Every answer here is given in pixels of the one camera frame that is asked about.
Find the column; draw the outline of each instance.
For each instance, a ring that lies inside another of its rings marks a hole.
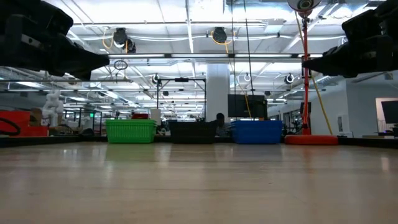
[[[214,121],[223,113],[228,122],[229,67],[228,64],[208,64],[206,80],[206,121]]]

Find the ceiling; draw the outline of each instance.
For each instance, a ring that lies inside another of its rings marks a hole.
[[[206,36],[215,27],[224,27],[229,38],[232,37],[233,32],[235,33],[234,42],[227,45],[229,53],[303,53],[295,13],[285,1],[281,0],[246,0],[246,13],[243,0],[232,0],[232,4],[231,0],[46,1],[59,7],[73,18],[74,26],[70,29],[68,37],[81,44],[86,50],[99,54],[123,54],[123,51],[114,45],[108,48],[111,45],[110,37],[117,27],[127,29],[128,36],[137,46],[138,54],[225,54],[225,45],[215,44],[210,37]],[[345,36],[341,24],[368,10],[369,8],[366,7],[368,2],[367,0],[322,1],[310,16],[311,23],[308,27],[309,52],[321,54],[331,47],[341,44]],[[300,76],[300,60],[255,60],[251,64],[251,71],[249,63],[245,59],[236,62],[234,66],[227,60],[221,62],[205,58],[192,60],[170,58],[147,60],[142,58],[126,61],[129,64],[128,68],[120,72],[115,70],[112,74],[109,74],[109,71],[114,70],[113,64],[108,68],[93,71],[91,75],[92,83],[70,85],[63,82],[56,83],[56,85],[59,88],[79,90],[90,87],[102,88],[105,91],[107,89],[128,88],[133,90],[151,89],[155,88],[151,81],[154,74],[158,74],[160,78],[206,78],[207,75],[210,75],[206,73],[206,65],[209,63],[229,63],[231,74],[235,73],[239,84],[245,88],[250,88],[250,82],[245,80],[246,73],[250,72],[254,88],[300,89],[302,85],[302,81],[298,78],[291,86],[284,84],[284,77],[287,74],[292,73],[295,77]],[[6,73],[2,74],[2,78],[6,79]],[[17,76],[17,79],[40,80],[44,78],[45,73],[14,70],[11,75],[13,78]],[[28,88],[28,86],[16,86],[17,88]],[[183,93],[171,91],[169,96],[163,96],[163,98],[204,98],[200,87],[193,82],[184,84],[170,82],[167,88],[196,88],[197,91]],[[122,103],[122,101],[130,104],[155,102],[150,100],[154,92],[115,91],[114,93],[118,95],[115,103]],[[279,98],[284,95],[283,92],[272,93],[271,98]],[[108,96],[98,96],[98,92],[80,93],[79,97],[85,97],[91,102],[98,103],[104,102],[108,98]]]

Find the metal frame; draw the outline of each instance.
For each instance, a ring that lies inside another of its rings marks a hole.
[[[157,84],[156,84],[156,109],[159,109],[159,92],[160,92],[161,90],[163,90],[164,87],[165,87],[167,84],[169,84],[169,82],[171,82],[171,81],[174,81],[174,82],[181,82],[180,79],[181,79],[181,78],[160,78],[160,79],[157,80]],[[183,80],[185,80],[184,82],[189,82],[189,81],[195,82],[195,84],[196,84],[197,86],[199,86],[199,88],[200,88],[202,91],[205,92],[205,105],[204,105],[205,113],[204,113],[204,119],[206,120],[206,105],[207,105],[206,78],[183,78]],[[166,83],[165,83],[161,88],[159,88],[159,87],[160,87],[160,86],[159,86],[159,83],[160,83],[161,81],[166,81]],[[197,81],[203,81],[203,82],[205,83],[205,87],[203,88]]]

